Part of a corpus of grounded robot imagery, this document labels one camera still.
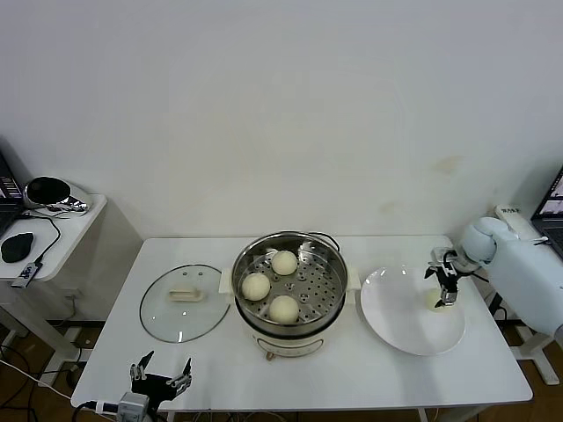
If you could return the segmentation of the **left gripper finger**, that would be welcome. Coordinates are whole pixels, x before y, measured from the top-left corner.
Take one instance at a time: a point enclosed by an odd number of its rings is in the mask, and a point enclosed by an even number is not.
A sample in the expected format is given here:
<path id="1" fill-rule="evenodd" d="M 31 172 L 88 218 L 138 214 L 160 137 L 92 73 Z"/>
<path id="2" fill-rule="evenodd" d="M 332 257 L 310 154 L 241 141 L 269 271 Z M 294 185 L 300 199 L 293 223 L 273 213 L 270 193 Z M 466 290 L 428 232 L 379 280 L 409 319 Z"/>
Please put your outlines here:
<path id="1" fill-rule="evenodd" d="M 141 381 L 146 379 L 145 369 L 150 363 L 154 352 L 150 351 L 144 355 L 137 364 L 132 364 L 129 369 L 130 378 L 132 381 Z"/>
<path id="2" fill-rule="evenodd" d="M 191 358 L 189 358 L 184 366 L 182 373 L 170 381 L 167 384 L 175 391 L 185 391 L 191 386 L 192 374 L 191 374 Z"/>

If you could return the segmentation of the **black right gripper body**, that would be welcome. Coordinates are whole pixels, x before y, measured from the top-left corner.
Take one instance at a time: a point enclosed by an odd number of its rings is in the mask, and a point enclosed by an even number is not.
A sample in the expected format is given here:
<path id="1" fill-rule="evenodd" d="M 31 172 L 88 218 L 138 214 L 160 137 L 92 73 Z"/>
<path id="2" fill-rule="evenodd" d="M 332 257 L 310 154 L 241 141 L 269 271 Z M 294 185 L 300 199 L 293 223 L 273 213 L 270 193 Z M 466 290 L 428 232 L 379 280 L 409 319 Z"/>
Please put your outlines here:
<path id="1" fill-rule="evenodd" d="M 441 286 L 442 291 L 449 294 L 458 292 L 458 280 L 461 275 L 457 273 L 451 263 L 439 264 L 436 268 L 436 277 Z"/>

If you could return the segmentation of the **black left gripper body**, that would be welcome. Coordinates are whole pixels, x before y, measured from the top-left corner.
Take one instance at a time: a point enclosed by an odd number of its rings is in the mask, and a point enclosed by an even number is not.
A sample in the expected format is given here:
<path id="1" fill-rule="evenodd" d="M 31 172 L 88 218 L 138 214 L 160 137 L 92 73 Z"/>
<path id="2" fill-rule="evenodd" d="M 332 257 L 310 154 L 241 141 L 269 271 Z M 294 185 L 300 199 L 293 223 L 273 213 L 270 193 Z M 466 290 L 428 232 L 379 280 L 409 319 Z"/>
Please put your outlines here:
<path id="1" fill-rule="evenodd" d="M 151 403 L 172 401 L 178 395 L 182 382 L 182 375 L 174 378 L 163 375 L 131 375 L 131 390 L 133 393 L 145 395 Z"/>

